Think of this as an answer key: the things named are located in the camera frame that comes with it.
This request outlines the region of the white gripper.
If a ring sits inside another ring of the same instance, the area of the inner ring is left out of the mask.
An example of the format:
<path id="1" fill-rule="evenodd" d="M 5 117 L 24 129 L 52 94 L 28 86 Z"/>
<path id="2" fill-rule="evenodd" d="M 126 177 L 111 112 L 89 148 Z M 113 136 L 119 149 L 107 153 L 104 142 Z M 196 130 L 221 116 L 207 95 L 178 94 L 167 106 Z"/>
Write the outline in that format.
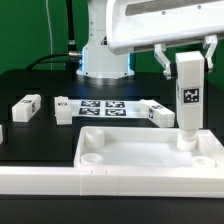
<path id="1" fill-rule="evenodd" d="M 204 38 L 205 72 L 213 71 L 218 38 L 224 37 L 224 0 L 108 0 L 106 36 L 117 55 L 151 50 L 167 80 L 177 77 L 166 45 L 196 43 Z"/>

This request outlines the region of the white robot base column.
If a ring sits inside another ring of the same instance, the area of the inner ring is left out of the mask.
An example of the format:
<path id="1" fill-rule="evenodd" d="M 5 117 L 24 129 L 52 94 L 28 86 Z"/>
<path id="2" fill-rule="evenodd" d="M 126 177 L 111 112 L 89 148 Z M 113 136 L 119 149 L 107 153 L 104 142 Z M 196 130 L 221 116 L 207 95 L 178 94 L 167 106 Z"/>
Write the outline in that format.
<path id="1" fill-rule="evenodd" d="M 113 85 L 134 76 L 130 55 L 114 55 L 106 37 L 107 0 L 87 0 L 89 16 L 88 42 L 82 50 L 82 64 L 76 71 L 81 80 L 99 85 Z"/>

